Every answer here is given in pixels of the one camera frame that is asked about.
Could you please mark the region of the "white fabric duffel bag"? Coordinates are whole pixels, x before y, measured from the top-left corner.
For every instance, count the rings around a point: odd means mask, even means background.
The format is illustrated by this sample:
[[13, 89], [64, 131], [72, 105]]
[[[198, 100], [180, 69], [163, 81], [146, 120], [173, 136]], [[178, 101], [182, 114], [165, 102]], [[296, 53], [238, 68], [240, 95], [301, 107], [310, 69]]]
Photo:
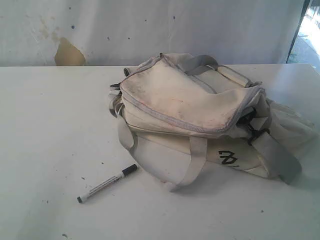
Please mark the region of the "white fabric duffel bag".
[[211, 162], [290, 184], [314, 125], [209, 55], [159, 54], [126, 67], [109, 104], [121, 145], [171, 191]]

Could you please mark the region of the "white black-capped marker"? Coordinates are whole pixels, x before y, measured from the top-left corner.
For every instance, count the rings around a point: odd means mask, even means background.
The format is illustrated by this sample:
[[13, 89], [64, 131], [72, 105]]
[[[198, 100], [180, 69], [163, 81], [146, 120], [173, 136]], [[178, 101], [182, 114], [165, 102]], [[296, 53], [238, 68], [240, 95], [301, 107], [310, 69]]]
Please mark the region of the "white black-capped marker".
[[109, 179], [103, 181], [102, 183], [98, 184], [97, 186], [90, 189], [87, 193], [78, 196], [76, 199], [80, 204], [85, 203], [89, 198], [100, 192], [101, 190], [108, 188], [110, 185], [114, 184], [115, 182], [126, 178], [130, 174], [136, 172], [138, 170], [138, 166], [136, 164], [132, 164], [127, 168], [121, 170], [118, 175], [114, 175]]

